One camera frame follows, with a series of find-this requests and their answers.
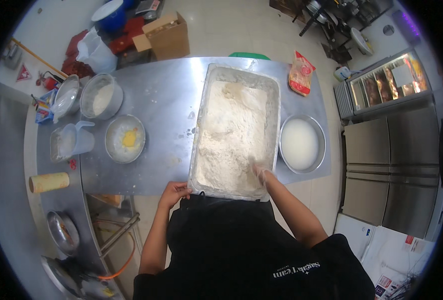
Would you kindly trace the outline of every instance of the snack bag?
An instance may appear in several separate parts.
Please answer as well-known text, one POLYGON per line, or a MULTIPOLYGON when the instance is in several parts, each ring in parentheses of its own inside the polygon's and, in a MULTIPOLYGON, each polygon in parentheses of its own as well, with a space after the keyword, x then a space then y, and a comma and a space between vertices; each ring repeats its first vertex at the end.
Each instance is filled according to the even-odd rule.
POLYGON ((294 52, 288 83, 293 91, 307 96, 310 93, 311 76, 315 67, 300 53, 294 52))

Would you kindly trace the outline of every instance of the paper towel roll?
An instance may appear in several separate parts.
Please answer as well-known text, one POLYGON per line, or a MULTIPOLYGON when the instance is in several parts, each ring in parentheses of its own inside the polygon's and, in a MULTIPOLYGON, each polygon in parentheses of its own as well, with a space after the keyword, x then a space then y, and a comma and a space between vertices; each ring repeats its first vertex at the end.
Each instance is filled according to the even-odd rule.
POLYGON ((65 172, 30 176, 28 185, 32 193, 43 193, 68 187, 69 175, 65 172))

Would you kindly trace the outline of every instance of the red triangle sign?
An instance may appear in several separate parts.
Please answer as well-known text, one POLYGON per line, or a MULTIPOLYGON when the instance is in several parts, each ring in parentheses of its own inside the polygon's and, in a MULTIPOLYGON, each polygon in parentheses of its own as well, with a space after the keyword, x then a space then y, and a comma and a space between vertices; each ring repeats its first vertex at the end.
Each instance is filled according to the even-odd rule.
POLYGON ((30 72, 28 72, 28 69, 26 68, 25 64, 22 64, 20 72, 18 73, 18 77, 16 78, 16 82, 25 79, 30 79, 31 77, 32 75, 30 74, 30 72))

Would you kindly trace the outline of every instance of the fire extinguisher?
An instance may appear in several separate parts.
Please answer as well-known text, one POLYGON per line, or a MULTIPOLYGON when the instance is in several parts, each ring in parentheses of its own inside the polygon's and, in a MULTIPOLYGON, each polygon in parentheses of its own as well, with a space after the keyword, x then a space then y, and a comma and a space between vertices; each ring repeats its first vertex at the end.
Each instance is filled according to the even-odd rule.
POLYGON ((59 84, 63 83, 63 79, 61 79, 57 75, 53 75, 53 73, 51 73, 50 71, 46 71, 45 73, 40 72, 38 73, 38 75, 39 77, 36 81, 36 85, 43 85, 43 87, 49 91, 53 90, 54 88, 58 88, 59 84), (53 77, 45 77, 47 73, 50 73, 53 77))

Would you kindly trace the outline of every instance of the plastic measuring jug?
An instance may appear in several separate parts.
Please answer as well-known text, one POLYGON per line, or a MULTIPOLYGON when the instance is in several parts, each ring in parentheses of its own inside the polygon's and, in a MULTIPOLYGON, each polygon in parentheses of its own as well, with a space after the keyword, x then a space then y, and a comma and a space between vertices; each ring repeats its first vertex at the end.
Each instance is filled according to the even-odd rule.
POLYGON ((62 157, 90 152, 95 147, 95 136, 83 129, 83 126, 95 126, 93 122, 80 121, 75 124, 67 124, 60 132, 58 152, 62 157))

